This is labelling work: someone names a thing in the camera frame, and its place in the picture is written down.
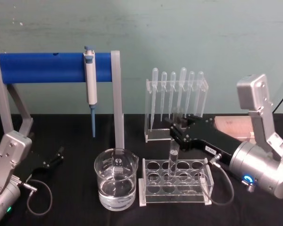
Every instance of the test tube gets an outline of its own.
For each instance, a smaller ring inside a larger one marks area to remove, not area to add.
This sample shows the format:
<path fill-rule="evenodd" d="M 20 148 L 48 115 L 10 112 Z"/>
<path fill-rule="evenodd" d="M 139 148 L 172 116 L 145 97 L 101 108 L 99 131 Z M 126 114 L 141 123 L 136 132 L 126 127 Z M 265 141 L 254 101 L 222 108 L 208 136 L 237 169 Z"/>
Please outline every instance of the test tube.
<path fill-rule="evenodd" d="M 177 107 L 173 113 L 173 122 L 181 127 L 182 113 L 181 110 Z M 168 175 L 174 177 L 176 175 L 177 160 L 178 160 L 179 144 L 171 139 L 170 142 L 170 153 L 169 153 L 169 166 L 168 166 Z"/>
<path fill-rule="evenodd" d="M 171 139 L 170 153 L 169 153 L 169 166 L 168 166 L 169 177 L 174 177 L 176 175 L 178 151 L 179 151 L 179 144 L 177 144 L 177 142 L 174 139 Z"/>

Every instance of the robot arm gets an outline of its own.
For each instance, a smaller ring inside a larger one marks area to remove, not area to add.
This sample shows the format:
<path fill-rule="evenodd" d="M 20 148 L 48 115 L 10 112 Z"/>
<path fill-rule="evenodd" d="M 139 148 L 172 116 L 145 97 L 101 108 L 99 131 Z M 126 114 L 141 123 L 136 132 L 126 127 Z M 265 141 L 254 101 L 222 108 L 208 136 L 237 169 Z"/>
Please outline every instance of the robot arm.
<path fill-rule="evenodd" d="M 16 166 L 27 156 L 32 140 L 16 131 L 5 134 L 0 143 L 0 220 L 20 196 L 22 182 L 13 175 Z M 25 184 L 32 191 L 37 189 Z"/>
<path fill-rule="evenodd" d="M 259 186 L 283 199 L 283 140 L 275 132 L 265 75 L 248 76 L 237 84 L 242 109 L 249 109 L 257 145 L 241 142 L 213 126 L 213 119 L 187 116 L 187 129 L 171 125 L 170 135 L 180 148 L 198 148 L 229 166 L 230 171 L 253 191 Z"/>

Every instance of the white label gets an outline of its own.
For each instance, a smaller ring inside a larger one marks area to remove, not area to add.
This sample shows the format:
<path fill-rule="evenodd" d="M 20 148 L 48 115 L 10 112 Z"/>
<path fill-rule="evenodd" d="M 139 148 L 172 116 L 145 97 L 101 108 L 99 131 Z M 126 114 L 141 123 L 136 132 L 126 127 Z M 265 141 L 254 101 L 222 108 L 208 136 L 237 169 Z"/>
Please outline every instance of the white label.
<path fill-rule="evenodd" d="M 212 153 L 213 155 L 216 155 L 216 151 L 208 146 L 206 146 L 206 151 Z"/>
<path fill-rule="evenodd" d="M 124 169 L 123 167 L 114 167 L 114 173 L 123 173 Z"/>

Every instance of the clear test tube rack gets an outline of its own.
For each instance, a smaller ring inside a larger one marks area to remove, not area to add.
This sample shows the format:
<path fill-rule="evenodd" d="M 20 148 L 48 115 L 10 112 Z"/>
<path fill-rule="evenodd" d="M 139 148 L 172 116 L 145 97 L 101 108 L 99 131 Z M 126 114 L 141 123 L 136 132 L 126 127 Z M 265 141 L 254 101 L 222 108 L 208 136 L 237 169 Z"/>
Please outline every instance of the clear test tube rack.
<path fill-rule="evenodd" d="M 147 203 L 162 202 L 201 202 L 211 205 L 212 202 L 199 186 L 211 196 L 214 186 L 208 160 L 178 160 L 176 174 L 168 176 L 168 160 L 142 160 L 142 178 L 139 179 L 140 206 Z"/>
<path fill-rule="evenodd" d="M 153 81 L 146 80 L 146 107 L 145 107 L 145 124 L 144 124 L 144 134 L 145 140 L 155 141 L 155 140 L 170 140 L 170 130 L 164 127 L 164 124 L 160 121 L 160 114 L 164 113 L 164 116 L 168 116 L 168 105 L 170 103 L 170 98 L 173 97 L 172 101 L 172 112 L 174 109 L 178 109 L 178 98 L 181 91 L 181 101 L 180 109 L 183 109 L 182 113 L 193 114 L 195 116 L 202 117 L 204 106 L 206 103 L 206 98 L 208 94 L 208 83 L 204 77 L 203 72 L 199 72 L 195 78 L 192 77 L 191 80 L 185 80 L 183 85 L 180 84 L 179 79 L 174 81 L 163 82 L 161 77 L 158 77 L 158 81 L 155 81 L 156 85 L 153 85 Z M 152 95 L 155 94 L 155 109 L 152 110 Z M 163 102 L 164 110 L 161 111 L 161 98 L 162 93 L 165 92 L 165 98 Z M 151 129 L 151 112 L 154 112 L 154 123 Z"/>

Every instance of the blue indicator light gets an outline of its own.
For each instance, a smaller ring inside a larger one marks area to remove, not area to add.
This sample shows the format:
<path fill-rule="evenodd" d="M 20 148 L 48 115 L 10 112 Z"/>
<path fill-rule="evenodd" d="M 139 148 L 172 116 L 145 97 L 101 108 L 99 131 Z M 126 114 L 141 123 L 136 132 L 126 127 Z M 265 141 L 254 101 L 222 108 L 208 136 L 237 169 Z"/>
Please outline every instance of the blue indicator light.
<path fill-rule="evenodd" d="M 253 178 L 251 178 L 249 175 L 245 175 L 245 176 L 243 177 L 243 179 L 246 180 L 246 181 L 249 182 L 249 183 L 253 183 L 253 182 L 254 182 Z"/>

